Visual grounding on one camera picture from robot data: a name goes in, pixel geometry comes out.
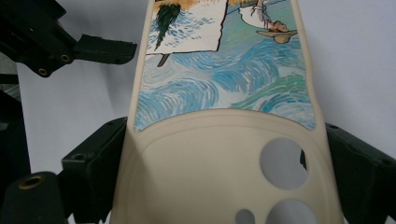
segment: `printed artwork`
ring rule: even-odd
[[[156,1],[135,129],[221,108],[315,128],[290,0]]]

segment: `white background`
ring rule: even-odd
[[[147,0],[62,0],[64,29],[140,44]],[[396,158],[396,1],[299,0],[325,119]],[[75,61],[49,78],[18,65],[32,171],[61,158],[101,125],[127,116],[137,59]]]

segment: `white surface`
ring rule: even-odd
[[[84,33],[140,43],[146,0],[59,3],[75,39]],[[396,158],[396,1],[299,3],[326,121]],[[136,58],[121,66],[75,61],[50,78],[18,65],[33,172],[59,173],[64,155],[127,115]]]

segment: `painting print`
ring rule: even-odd
[[[134,127],[246,109],[315,128],[290,0],[155,3]]]

